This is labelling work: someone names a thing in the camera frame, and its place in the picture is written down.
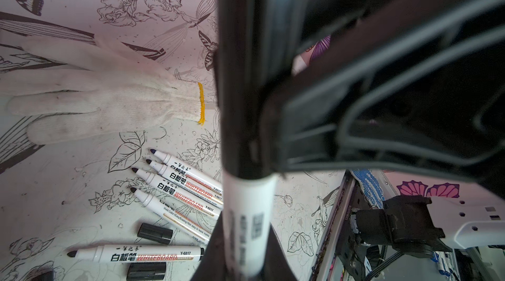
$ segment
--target knit work glove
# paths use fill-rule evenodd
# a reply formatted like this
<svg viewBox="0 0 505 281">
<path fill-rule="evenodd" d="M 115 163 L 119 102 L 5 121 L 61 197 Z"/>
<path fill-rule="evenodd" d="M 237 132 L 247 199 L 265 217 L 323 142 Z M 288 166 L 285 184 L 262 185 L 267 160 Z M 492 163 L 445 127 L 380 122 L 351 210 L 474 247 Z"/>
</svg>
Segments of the knit work glove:
<svg viewBox="0 0 505 281">
<path fill-rule="evenodd" d="M 21 69 L 0 74 L 0 94 L 17 115 L 48 115 L 28 126 L 35 144 L 52 144 L 162 126 L 172 117 L 205 121 L 203 86 L 183 82 L 124 44 L 96 36 L 97 46 L 29 37 L 25 51 L 81 69 Z"/>
</svg>

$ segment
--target marker cap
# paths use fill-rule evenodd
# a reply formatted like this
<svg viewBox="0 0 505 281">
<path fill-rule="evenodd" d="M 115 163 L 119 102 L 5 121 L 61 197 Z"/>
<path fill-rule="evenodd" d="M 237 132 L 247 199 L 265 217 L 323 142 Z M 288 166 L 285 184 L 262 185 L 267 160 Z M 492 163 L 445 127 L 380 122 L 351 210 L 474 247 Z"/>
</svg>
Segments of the marker cap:
<svg viewBox="0 0 505 281">
<path fill-rule="evenodd" d="M 168 228 L 142 223 L 138 230 L 137 237 L 168 245 L 170 240 L 172 240 L 173 233 L 174 231 Z"/>
<path fill-rule="evenodd" d="M 126 281 L 163 280 L 166 271 L 166 262 L 132 263 Z"/>
</svg>

